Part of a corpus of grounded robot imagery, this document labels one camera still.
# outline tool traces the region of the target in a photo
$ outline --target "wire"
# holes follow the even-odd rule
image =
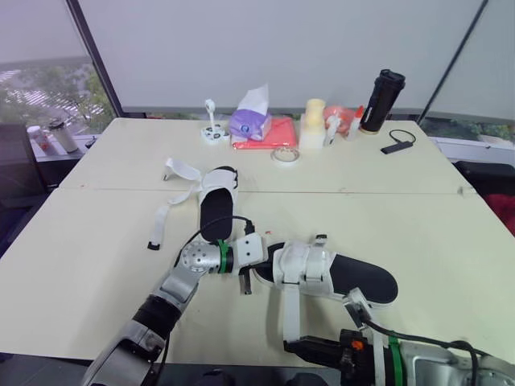
[[[163,373],[164,365],[167,361],[168,357],[168,348],[170,347],[170,334],[167,336],[167,340],[164,343],[164,350],[163,350],[163,358],[161,359],[161,363],[159,364],[158,372],[155,375],[154,378],[154,386],[157,386],[159,382],[159,378],[161,378],[161,374]]]
[[[406,133],[408,135],[410,135],[412,138],[413,138],[413,141],[411,141],[411,143],[415,143],[415,141],[417,141],[417,138],[412,134],[410,133],[409,131],[405,131],[405,130],[401,130],[401,129],[394,129],[394,130],[390,130],[388,135],[396,142],[396,143],[399,143],[399,142],[402,142],[400,139],[398,138],[395,138],[392,133],[395,133],[395,132],[401,132],[401,133]]]
[[[491,356],[490,354],[487,354],[486,352],[484,352],[482,350],[476,350],[474,347],[472,347],[472,345],[470,343],[465,342],[463,340],[455,340],[453,342],[444,342],[442,340],[426,338],[424,336],[408,335],[408,334],[402,334],[400,332],[396,332],[393,330],[388,330],[384,327],[377,325],[376,323],[374,323],[368,319],[364,319],[361,321],[364,324],[366,324],[367,326],[369,326],[370,328],[373,328],[375,331],[381,332],[383,335],[393,336],[395,338],[402,339],[402,340],[411,340],[411,341],[415,341],[415,342],[434,344],[435,346],[440,346],[443,348],[455,348],[457,350],[468,351],[468,353],[471,356],[471,360],[472,360],[472,375],[471,375],[471,382],[470,382],[470,384],[472,386],[475,386],[476,381],[477,381],[477,370],[479,367],[479,361],[477,359],[477,355]]]
[[[186,243],[184,243],[183,247],[179,250],[179,255],[177,255],[177,259],[175,260],[175,264],[174,266],[177,265],[177,263],[179,262],[179,258],[180,258],[180,254],[182,253],[184,247],[188,244],[190,244],[193,239],[195,239],[195,237],[197,237],[202,231],[204,231],[206,228],[209,228],[210,226],[222,221],[222,220],[229,220],[229,219],[233,219],[233,220],[242,220],[242,221],[245,221],[247,224],[245,225],[245,234],[249,234],[251,232],[254,232],[254,226],[252,224],[252,220],[244,217],[244,216],[236,216],[236,215],[230,215],[230,216],[223,216],[223,217],[218,217],[217,219],[214,219],[214,220],[211,220],[209,221],[207,224],[205,224],[202,228],[200,228],[198,231],[196,231],[192,237],[190,237],[188,239],[188,241],[186,241]]]

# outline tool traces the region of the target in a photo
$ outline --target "orange object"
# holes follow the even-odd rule
[[[356,115],[354,117],[361,119],[363,117],[363,110],[365,110],[365,108],[363,105],[361,105],[360,108],[356,111]]]
[[[363,349],[365,348],[365,346],[363,345],[363,342],[360,342],[359,340],[353,340],[351,342],[351,346],[352,346],[352,348],[354,348],[355,350],[358,350],[358,351],[363,351]]]
[[[323,119],[326,122],[326,129],[328,128],[328,118],[331,115],[337,115],[339,119],[341,119],[340,126],[338,126],[338,133],[345,134],[348,132],[348,128],[351,125],[352,119],[354,118],[354,111],[351,109],[346,109],[342,106],[329,106],[326,107],[323,111]]]

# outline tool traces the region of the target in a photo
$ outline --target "white table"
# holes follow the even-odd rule
[[[164,163],[173,157],[203,172],[223,165],[236,167],[240,191],[455,194],[471,188],[412,121],[387,121],[379,134],[359,133],[353,142],[337,135],[333,146],[304,151],[297,165],[286,168],[271,160],[270,150],[207,144],[200,137],[200,129],[207,125],[206,121],[118,118],[61,186],[187,190],[187,181],[162,180]],[[384,155],[380,148],[394,144],[388,135],[391,129],[413,133],[414,147]]]
[[[54,191],[0,260],[0,351],[93,359],[198,226],[192,199],[172,209],[163,248],[146,249],[169,194]],[[388,269],[399,296],[378,311],[385,326],[515,360],[515,240],[477,195],[243,192],[238,207],[269,243],[326,232],[329,248]],[[204,277],[168,360],[310,366],[282,350],[281,299],[256,280],[245,296],[237,279]],[[303,333],[329,339],[352,328],[326,299],[303,298],[303,319]]]
[[[198,228],[191,199],[172,208],[162,249],[146,249],[155,209],[187,188],[161,181],[173,156],[202,171],[235,166],[238,212],[271,232],[269,244],[326,232],[329,248],[388,269],[400,292],[378,313],[387,327],[466,339],[515,360],[515,241],[415,124],[386,122],[352,143],[337,138],[290,169],[273,164],[268,150],[205,145],[205,124],[109,126],[0,260],[0,351],[93,359],[134,315]],[[393,128],[417,143],[385,156],[379,149]],[[238,280],[204,277],[167,359],[310,366],[282,349],[281,298],[257,280],[244,296]],[[337,339],[352,328],[336,302],[303,298],[303,306],[303,333]]]

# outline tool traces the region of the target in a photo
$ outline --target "red object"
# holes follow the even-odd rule
[[[356,115],[354,117],[361,119],[363,117],[363,110],[365,110],[365,108],[363,105],[361,105],[360,108],[356,111]]]
[[[323,111],[323,120],[325,121],[326,129],[329,128],[328,118],[331,115],[336,115],[341,119],[340,126],[338,126],[338,130],[336,132],[346,134],[351,126],[352,119],[354,118],[354,111],[341,106],[326,107]]]
[[[487,195],[484,197],[484,201],[515,236],[515,197],[511,195]]]
[[[272,127],[263,141],[249,139],[234,142],[234,149],[275,149],[282,146],[297,146],[297,136],[291,118],[272,118]]]

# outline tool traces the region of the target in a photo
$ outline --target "tissue box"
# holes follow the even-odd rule
[[[239,138],[262,141],[270,131],[272,118],[252,110],[236,110],[229,120],[229,131]]]

